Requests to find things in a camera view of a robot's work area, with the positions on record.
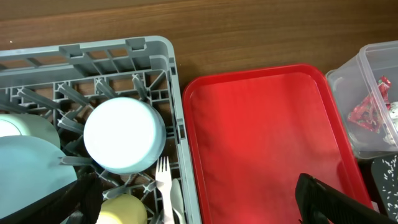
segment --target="tray rim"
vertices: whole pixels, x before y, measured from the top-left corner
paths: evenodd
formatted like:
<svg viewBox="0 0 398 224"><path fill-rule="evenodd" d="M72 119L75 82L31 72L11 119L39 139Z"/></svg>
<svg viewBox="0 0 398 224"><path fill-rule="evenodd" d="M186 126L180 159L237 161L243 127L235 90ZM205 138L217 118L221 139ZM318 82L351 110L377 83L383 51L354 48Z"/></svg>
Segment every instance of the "tray rim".
<svg viewBox="0 0 398 224"><path fill-rule="evenodd" d="M349 178L351 191L354 194L353 197L355 200L361 202L369 208L373 208L370 196L368 194L368 191L366 190L366 186L364 184L364 180L362 178L358 164L356 163L356 159L354 157L353 150L351 149L351 145L349 144L345 128L340 118L337 106L335 105L334 97L331 93L327 79L324 74L322 74L322 72L314 66L301 63L278 67L259 68L254 70L245 70L241 72L229 72L217 75L208 75L205 77L199 77L194 79L185 88L182 95L182 103L187 129L186 131L192 155L193 172L195 176L195 183L197 186L198 201L203 223L212 223L212 220L205 187L205 179L202 172L199 148L196 139L195 124L192 119L192 110L190 106L190 98L192 94L199 87L205 85L233 82L237 80L273 76L281 73L292 72L303 72L307 75L310 75L316 86L318 87L322 102L325 106L326 115L328 116L333 134L335 135L336 143L341 154L341 160L343 162L346 175Z"/></svg>

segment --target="snack wrapper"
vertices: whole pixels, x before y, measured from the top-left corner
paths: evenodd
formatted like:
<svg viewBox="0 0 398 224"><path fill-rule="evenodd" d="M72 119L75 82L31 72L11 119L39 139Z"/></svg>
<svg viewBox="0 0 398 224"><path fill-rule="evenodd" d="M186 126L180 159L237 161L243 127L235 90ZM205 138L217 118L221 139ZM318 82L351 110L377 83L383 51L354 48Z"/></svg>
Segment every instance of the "snack wrapper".
<svg viewBox="0 0 398 224"><path fill-rule="evenodd" d="M378 87L387 109L390 110L391 104L388 101L388 89L391 87L391 82L383 76L378 81ZM383 121L380 116L380 111L376 107L373 94L369 94L361 104L354 108L354 110L348 115L348 121L356 123L362 128L375 133L380 133Z"/></svg>

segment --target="black object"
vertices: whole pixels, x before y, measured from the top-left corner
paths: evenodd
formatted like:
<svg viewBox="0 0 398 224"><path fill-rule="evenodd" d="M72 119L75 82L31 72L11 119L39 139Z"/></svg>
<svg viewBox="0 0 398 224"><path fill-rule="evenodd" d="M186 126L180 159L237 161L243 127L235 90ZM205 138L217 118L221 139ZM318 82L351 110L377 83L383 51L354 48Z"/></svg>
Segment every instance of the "black object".
<svg viewBox="0 0 398 224"><path fill-rule="evenodd" d="M303 224L396 224L308 174L300 174L295 197Z"/></svg>
<svg viewBox="0 0 398 224"><path fill-rule="evenodd" d="M102 192L103 184L96 174L82 174L77 181L0 219L0 224L59 224L78 208L83 214L80 224L95 224Z"/></svg>
<svg viewBox="0 0 398 224"><path fill-rule="evenodd" d="M371 177L379 194L379 207L388 217L398 220L398 155L378 157L371 163Z"/></svg>

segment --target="yellow cup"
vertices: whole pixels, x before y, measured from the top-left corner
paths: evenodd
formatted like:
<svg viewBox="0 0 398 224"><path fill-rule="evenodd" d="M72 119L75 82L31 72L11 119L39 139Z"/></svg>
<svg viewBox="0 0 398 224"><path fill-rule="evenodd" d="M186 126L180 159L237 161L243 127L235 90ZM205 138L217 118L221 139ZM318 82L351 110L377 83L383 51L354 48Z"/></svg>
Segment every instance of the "yellow cup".
<svg viewBox="0 0 398 224"><path fill-rule="evenodd" d="M97 224L146 224L147 220L144 204L132 195L122 194L102 204Z"/></svg>

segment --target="gray dish rack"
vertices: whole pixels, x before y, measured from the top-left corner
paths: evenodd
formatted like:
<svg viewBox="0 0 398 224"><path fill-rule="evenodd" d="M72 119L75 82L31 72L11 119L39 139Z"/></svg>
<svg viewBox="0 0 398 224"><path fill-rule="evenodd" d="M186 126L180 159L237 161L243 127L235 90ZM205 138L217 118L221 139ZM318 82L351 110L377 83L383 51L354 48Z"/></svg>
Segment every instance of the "gray dish rack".
<svg viewBox="0 0 398 224"><path fill-rule="evenodd" d="M167 39L136 37L0 51L2 113L32 113L49 119L61 136L61 150L72 156L61 163L82 167L78 175L84 167L93 167L112 186L105 196L135 195L153 222L161 210L161 194L155 190L152 169L117 177L93 165L81 152L87 114L98 103L118 96L134 97L160 110L169 141L164 154L176 157L172 173L182 183L187 221L201 223L174 49Z"/></svg>

